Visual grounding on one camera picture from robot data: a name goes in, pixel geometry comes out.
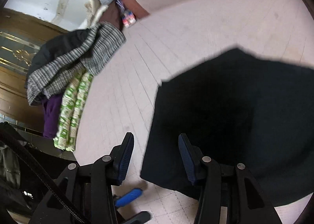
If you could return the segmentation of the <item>purple garment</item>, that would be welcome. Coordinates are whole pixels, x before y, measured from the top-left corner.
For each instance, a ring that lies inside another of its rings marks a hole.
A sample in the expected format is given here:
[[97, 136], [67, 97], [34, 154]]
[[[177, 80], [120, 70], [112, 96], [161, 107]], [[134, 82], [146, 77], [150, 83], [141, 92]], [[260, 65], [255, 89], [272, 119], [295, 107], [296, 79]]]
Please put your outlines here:
[[48, 139], [53, 139], [58, 131], [58, 118], [61, 109], [63, 94], [56, 94], [49, 99], [45, 98], [42, 101], [44, 113], [44, 129], [43, 136]]

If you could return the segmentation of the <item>black white houndstooth garment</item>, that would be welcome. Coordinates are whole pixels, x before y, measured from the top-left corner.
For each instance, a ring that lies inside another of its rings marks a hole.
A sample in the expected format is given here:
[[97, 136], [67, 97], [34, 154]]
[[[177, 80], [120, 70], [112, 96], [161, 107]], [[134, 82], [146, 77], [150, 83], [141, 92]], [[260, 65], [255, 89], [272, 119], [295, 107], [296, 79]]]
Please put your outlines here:
[[56, 36], [40, 47], [28, 69], [26, 90], [30, 106], [62, 93], [79, 72], [98, 75], [126, 38], [108, 22]]

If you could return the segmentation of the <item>green white patterned cloth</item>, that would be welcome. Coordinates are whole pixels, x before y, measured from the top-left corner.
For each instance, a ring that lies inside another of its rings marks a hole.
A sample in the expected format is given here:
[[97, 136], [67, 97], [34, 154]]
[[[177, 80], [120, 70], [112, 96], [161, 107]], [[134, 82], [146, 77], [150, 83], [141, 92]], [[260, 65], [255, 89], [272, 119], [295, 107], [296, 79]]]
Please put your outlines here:
[[58, 130], [54, 146], [63, 151], [73, 152], [76, 149], [77, 132], [88, 92], [93, 80], [89, 72], [78, 72], [67, 85], [63, 94]]

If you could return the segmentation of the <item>cream fabric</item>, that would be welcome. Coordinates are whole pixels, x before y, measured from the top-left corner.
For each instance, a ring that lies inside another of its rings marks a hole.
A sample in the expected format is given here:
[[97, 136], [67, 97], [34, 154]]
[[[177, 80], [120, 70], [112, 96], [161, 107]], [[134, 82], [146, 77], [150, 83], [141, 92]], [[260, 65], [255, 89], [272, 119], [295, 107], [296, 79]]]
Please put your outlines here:
[[88, 28], [94, 26], [108, 7], [108, 5], [101, 4], [100, 0], [89, 0], [85, 3], [85, 8], [87, 10], [86, 26]]

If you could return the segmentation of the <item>black pants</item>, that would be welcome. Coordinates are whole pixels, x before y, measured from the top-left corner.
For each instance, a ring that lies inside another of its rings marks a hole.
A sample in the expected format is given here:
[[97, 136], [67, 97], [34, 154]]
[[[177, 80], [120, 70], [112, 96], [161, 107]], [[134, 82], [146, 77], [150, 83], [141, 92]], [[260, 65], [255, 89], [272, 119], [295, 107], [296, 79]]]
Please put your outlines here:
[[178, 137], [223, 165], [245, 164], [274, 206], [313, 192], [313, 70], [240, 49], [163, 82], [141, 178], [197, 199]]

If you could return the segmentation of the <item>pink quilted mattress cover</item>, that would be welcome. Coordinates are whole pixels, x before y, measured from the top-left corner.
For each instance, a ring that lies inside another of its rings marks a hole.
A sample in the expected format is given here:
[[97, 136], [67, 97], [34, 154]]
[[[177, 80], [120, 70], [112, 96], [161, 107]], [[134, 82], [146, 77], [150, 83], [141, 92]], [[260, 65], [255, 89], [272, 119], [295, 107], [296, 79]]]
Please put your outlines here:
[[144, 193], [120, 214], [148, 211], [151, 223], [192, 223], [194, 199], [140, 178], [159, 84], [235, 46], [260, 58], [313, 66], [313, 18], [302, 0], [188, 0], [137, 21], [124, 34], [126, 43], [90, 87], [75, 158], [80, 165], [93, 163], [132, 132], [128, 174], [113, 192], [140, 187]]

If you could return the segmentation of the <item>red white blue packet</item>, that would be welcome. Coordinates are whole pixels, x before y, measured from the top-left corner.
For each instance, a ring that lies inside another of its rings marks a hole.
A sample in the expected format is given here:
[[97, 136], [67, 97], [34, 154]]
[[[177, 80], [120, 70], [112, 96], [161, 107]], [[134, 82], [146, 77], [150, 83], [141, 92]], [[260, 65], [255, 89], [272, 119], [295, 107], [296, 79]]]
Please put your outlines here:
[[116, 0], [116, 4], [118, 5], [120, 17], [125, 28], [129, 28], [130, 26], [134, 25], [136, 23], [136, 17], [132, 11], [124, 5], [122, 0]]

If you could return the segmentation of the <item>wooden glass door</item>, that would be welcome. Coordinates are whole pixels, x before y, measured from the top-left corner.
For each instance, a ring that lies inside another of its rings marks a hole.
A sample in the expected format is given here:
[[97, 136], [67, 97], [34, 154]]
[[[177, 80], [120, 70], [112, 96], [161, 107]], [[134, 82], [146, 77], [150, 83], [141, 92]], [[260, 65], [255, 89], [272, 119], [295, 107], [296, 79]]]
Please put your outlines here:
[[42, 107], [28, 105], [26, 75], [40, 47], [66, 32], [36, 17], [1, 9], [1, 117], [27, 129], [43, 131]]

